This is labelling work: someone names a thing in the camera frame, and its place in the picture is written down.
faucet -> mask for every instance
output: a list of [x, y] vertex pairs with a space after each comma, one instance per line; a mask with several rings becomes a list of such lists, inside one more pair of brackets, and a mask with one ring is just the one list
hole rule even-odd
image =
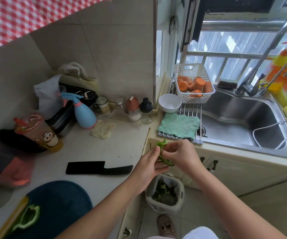
[[281, 41], [282, 37], [287, 31], [287, 20], [284, 22], [281, 29], [277, 32], [276, 36], [274, 37], [272, 43], [270, 46], [266, 49], [264, 54], [259, 59], [256, 66], [245, 76], [243, 82], [240, 84], [240, 86], [235, 90], [235, 93], [238, 95], [244, 95], [247, 93], [249, 96], [255, 96], [259, 90], [259, 84], [260, 84], [260, 78], [263, 79], [264, 76], [261, 75], [256, 82], [256, 84], [253, 86], [251, 85], [255, 75], [258, 72], [258, 69], [260, 65], [263, 63], [263, 61], [266, 59], [266, 57], [269, 55], [270, 51], [275, 49], [278, 45], [278, 43]]
[[263, 90], [261, 90], [258, 94], [258, 96], [263, 97], [265, 95], [265, 92], [268, 90], [268, 88], [270, 87], [270, 85], [277, 79], [277, 77], [283, 72], [283, 70], [287, 67], [287, 62], [285, 65], [283, 65], [283, 67], [279, 70], [279, 72], [277, 72], [277, 74], [273, 77], [273, 79], [270, 81], [270, 83], [264, 87]]

red checkered curtain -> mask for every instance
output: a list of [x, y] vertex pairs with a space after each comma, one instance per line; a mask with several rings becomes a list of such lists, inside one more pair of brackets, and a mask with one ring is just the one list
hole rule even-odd
[[103, 0], [0, 0], [0, 46]]

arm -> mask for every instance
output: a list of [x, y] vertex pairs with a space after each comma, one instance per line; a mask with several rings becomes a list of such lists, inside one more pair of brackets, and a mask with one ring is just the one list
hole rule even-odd
[[150, 149], [122, 184], [56, 238], [107, 238], [131, 201], [145, 190], [156, 175], [169, 169], [163, 162], [156, 162], [159, 153], [158, 146]]
[[188, 140], [169, 143], [161, 154], [200, 186], [233, 239], [287, 239], [211, 174], [202, 165], [193, 144]]

spice jar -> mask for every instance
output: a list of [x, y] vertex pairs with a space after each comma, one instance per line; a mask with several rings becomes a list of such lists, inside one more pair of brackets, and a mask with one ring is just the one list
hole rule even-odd
[[130, 119], [132, 121], [138, 121], [141, 118], [139, 101], [132, 96], [127, 100], [126, 105]]
[[96, 99], [96, 103], [99, 106], [102, 114], [111, 112], [111, 109], [108, 104], [108, 99], [106, 97], [103, 97], [103, 96], [98, 97]]
[[152, 103], [147, 97], [140, 103], [141, 121], [144, 124], [152, 123]]
[[125, 101], [122, 97], [116, 98], [116, 109], [121, 110], [122, 112], [127, 111]]

power cord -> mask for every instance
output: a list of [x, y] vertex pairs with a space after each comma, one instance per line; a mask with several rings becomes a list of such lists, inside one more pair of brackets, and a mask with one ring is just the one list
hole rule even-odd
[[[279, 123], [281, 123], [281, 122], [283, 122], [283, 121], [285, 121], [285, 120], [287, 120], [287, 118], [284, 118], [283, 120], [281, 120], [281, 121], [279, 121], [279, 122], [277, 122], [277, 123], [275, 123], [275, 124], [273, 124], [273, 125], [265, 126], [265, 127], [261, 127], [261, 128], [257, 128], [257, 129], [255, 129], [255, 130], [253, 130], [252, 136], [253, 136], [253, 138], [254, 138], [254, 141], [259, 145], [260, 148], [261, 148], [261, 145], [260, 145], [260, 144], [258, 143], [258, 141], [256, 140], [256, 138], [255, 138], [255, 136], [254, 136], [254, 132], [257, 131], [257, 130], [260, 130], [260, 129], [264, 129], [264, 128], [269, 128], [269, 127], [275, 126], [275, 125], [277, 125], [277, 124], [279, 124]], [[279, 148], [283, 145], [283, 143], [285, 143], [286, 140], [287, 140], [287, 137], [279, 144], [279, 146], [277, 146], [277, 147], [274, 148], [274, 149], [279, 149]]]

